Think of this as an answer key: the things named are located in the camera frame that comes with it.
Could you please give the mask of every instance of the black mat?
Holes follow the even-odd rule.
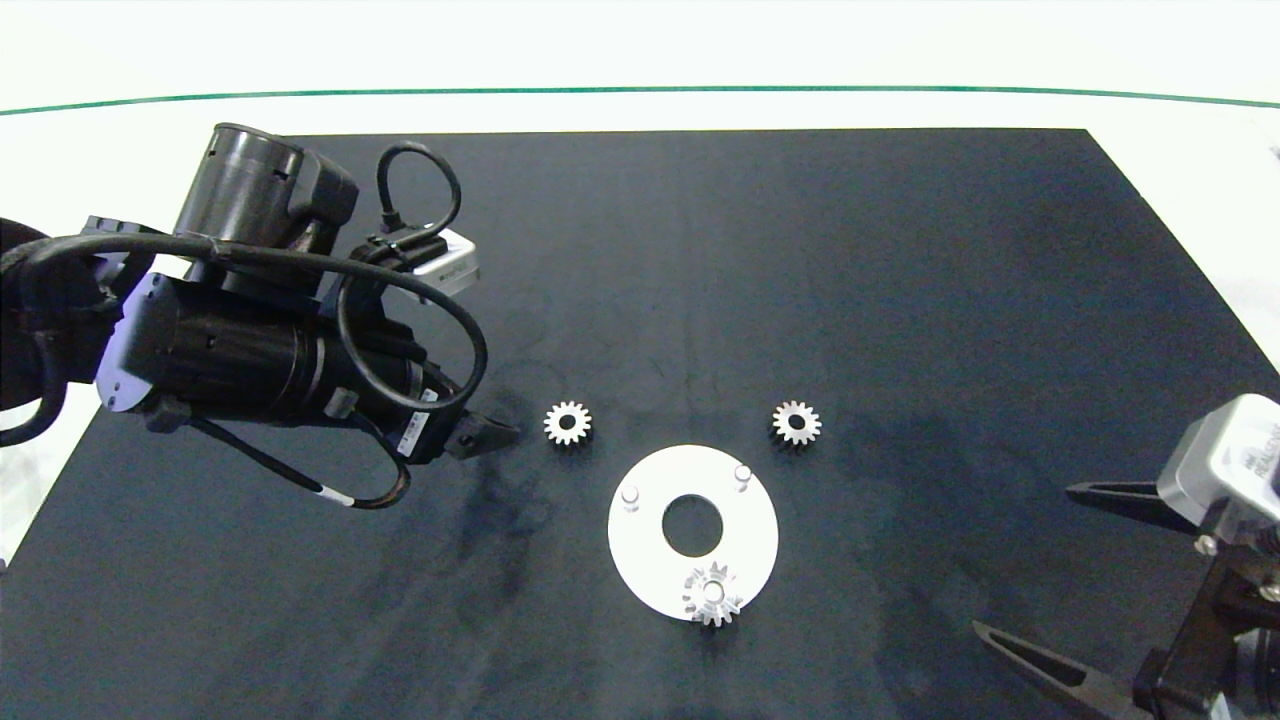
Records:
[[[348,243],[388,140],[302,138],[365,183]],[[472,406],[525,442],[358,512],[99,416],[4,578],[0,715],[1065,717],[970,619],[1125,679],[1171,641],[1189,541],[1062,488],[1155,479],[1190,421],[1280,382],[1087,133],[425,141],[481,247]],[[393,176],[439,211],[425,164]],[[460,333],[413,316],[462,377]],[[792,398],[824,423],[795,457],[765,437]],[[536,434],[561,400],[596,415],[589,452]],[[239,429],[337,487],[389,477],[358,434]],[[773,577],[719,632],[641,605],[605,539],[622,474],[686,442],[778,514]]]

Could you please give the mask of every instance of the label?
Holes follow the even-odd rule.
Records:
[[[424,388],[421,400],[431,402],[433,400],[440,397],[434,389]],[[408,419],[408,425],[404,427],[404,434],[401,436],[399,445],[396,446],[396,452],[399,452],[404,457],[408,457],[413,452],[413,447],[417,446],[417,438],[422,434],[422,428],[426,427],[426,420],[431,416],[430,413],[419,410],[413,413],[413,416]]]
[[[1244,469],[1253,473],[1261,480],[1268,479],[1280,465],[1280,425],[1271,428],[1262,447],[1249,447],[1244,451]]]

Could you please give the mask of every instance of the spur gear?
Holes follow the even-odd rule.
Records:
[[[733,615],[742,609],[742,597],[733,592],[733,579],[736,575],[728,574],[728,565],[717,565],[712,561],[709,568],[694,568],[694,571],[685,580],[685,612],[690,620],[703,625],[732,623]]]
[[[804,402],[783,402],[773,410],[773,439],[792,448],[808,446],[822,434],[818,413]]]
[[[581,402],[553,405],[543,424],[547,439],[557,447],[572,447],[591,436],[591,414]]]

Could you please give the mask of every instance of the center hole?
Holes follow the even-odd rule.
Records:
[[[705,497],[682,495],[662,514],[662,534],[672,550],[687,557],[701,557],[719,544],[724,524],[719,511]]]

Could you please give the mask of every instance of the white background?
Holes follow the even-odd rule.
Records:
[[[673,85],[1024,86],[1280,102],[1277,27],[1280,5],[1261,3],[4,3],[0,110],[216,92]],[[91,213],[172,227],[224,120],[282,135],[1087,128],[1280,368],[1275,109],[954,92],[76,109],[0,117],[0,215],[51,234],[78,231]],[[96,395],[74,389],[54,430],[0,450],[0,559],[13,557],[92,416]]]

